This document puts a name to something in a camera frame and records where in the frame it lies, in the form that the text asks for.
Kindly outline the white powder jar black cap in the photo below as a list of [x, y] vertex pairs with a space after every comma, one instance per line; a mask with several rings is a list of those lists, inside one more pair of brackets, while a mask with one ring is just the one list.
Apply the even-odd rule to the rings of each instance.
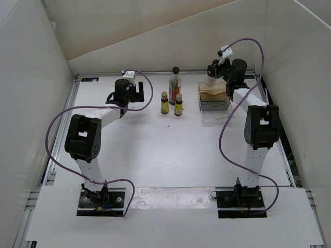
[[217, 79], [209, 76], [208, 74], [205, 75], [204, 84], [207, 87], [214, 87], [216, 83], [217, 83]]

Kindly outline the tall clear chili bottle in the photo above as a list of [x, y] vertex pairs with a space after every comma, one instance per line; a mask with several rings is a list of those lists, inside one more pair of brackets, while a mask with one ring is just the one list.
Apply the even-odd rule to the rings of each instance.
[[180, 93], [182, 79], [179, 76], [179, 67], [173, 67], [172, 76], [169, 79], [169, 103], [175, 104], [176, 96]]

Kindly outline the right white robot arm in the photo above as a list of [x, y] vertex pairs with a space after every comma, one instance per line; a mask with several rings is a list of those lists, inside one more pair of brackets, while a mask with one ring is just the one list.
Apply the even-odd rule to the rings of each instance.
[[246, 113], [244, 139], [247, 143], [244, 160], [244, 173], [238, 176], [236, 185], [241, 187], [233, 192], [232, 200], [243, 207], [251, 200], [248, 189], [259, 187], [260, 173], [269, 150], [280, 137], [279, 107], [267, 104], [252, 93], [245, 83], [247, 63], [242, 59], [224, 61], [219, 59], [207, 66], [208, 80], [223, 79], [225, 93]]

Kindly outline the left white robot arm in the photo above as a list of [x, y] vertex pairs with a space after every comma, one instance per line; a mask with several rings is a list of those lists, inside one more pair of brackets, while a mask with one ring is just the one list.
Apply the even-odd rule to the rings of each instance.
[[128, 111], [129, 103], [144, 102], [143, 82], [136, 86], [129, 79], [115, 81], [114, 92], [106, 100], [103, 108], [98, 108], [87, 115], [74, 114], [71, 117], [65, 151], [78, 164], [81, 174], [84, 176], [82, 187], [91, 193], [91, 201], [97, 207], [107, 204], [109, 195], [103, 191], [104, 180], [98, 155], [101, 150], [101, 131], [108, 124], [121, 119]]

